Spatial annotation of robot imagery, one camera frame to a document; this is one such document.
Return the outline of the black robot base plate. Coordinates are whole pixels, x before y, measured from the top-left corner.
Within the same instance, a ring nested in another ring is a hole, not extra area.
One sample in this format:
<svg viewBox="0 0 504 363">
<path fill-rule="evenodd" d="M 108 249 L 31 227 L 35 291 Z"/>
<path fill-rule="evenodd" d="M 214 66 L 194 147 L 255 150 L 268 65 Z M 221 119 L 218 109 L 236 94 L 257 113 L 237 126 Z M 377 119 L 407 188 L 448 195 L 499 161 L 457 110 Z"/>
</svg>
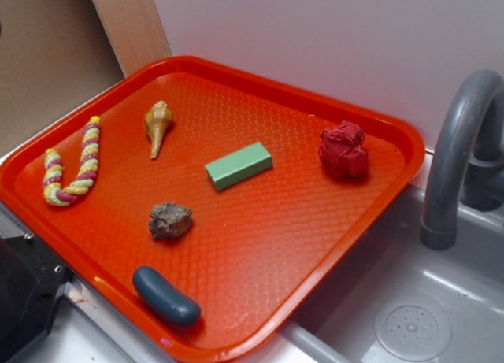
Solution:
<svg viewBox="0 0 504 363">
<path fill-rule="evenodd" d="M 66 264 L 37 235 L 1 239 L 1 361 L 47 338 L 69 279 Z"/>
</svg>

